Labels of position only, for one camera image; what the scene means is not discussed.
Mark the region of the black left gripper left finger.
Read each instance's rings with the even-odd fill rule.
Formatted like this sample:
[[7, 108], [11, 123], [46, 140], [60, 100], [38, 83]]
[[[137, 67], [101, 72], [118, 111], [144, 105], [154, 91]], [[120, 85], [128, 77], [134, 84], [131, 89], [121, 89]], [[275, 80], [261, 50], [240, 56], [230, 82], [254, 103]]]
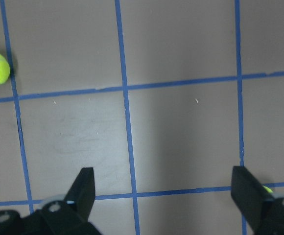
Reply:
[[68, 192], [47, 200], [38, 211], [41, 225], [77, 225], [88, 221], [95, 200], [95, 177], [92, 167], [78, 173]]

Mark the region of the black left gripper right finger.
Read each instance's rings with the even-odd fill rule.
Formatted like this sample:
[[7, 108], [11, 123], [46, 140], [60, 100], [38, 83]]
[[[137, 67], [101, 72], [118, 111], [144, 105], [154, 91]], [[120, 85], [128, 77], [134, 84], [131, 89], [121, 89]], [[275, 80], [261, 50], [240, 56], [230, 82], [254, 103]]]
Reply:
[[244, 166], [233, 166], [231, 197], [255, 235], [284, 235], [284, 194], [262, 185]]

